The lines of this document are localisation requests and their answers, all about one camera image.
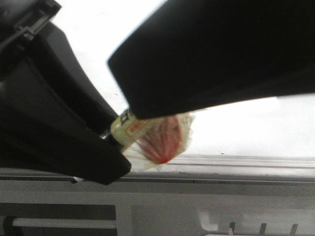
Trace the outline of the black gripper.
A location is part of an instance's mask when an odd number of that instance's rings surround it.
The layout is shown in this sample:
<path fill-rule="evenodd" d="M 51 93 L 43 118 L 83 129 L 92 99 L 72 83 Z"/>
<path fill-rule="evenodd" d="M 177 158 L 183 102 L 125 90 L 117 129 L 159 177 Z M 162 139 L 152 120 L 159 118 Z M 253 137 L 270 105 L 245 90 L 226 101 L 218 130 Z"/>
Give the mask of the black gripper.
<path fill-rule="evenodd" d="M 2 0 L 0 2 L 0 51 L 20 36 L 36 34 L 61 9 L 55 0 Z"/>

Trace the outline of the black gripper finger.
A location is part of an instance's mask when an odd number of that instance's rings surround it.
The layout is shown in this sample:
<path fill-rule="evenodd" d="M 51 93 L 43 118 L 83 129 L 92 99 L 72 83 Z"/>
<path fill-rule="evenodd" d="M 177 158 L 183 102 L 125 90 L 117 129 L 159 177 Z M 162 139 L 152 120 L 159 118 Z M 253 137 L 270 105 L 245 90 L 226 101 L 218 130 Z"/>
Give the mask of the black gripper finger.
<path fill-rule="evenodd" d="M 0 51 L 0 165 L 110 184 L 131 170 L 103 135 L 117 117 L 65 34 L 20 30 Z"/>
<path fill-rule="evenodd" d="M 108 60 L 139 118 L 313 93 L 312 0 L 169 0 Z"/>

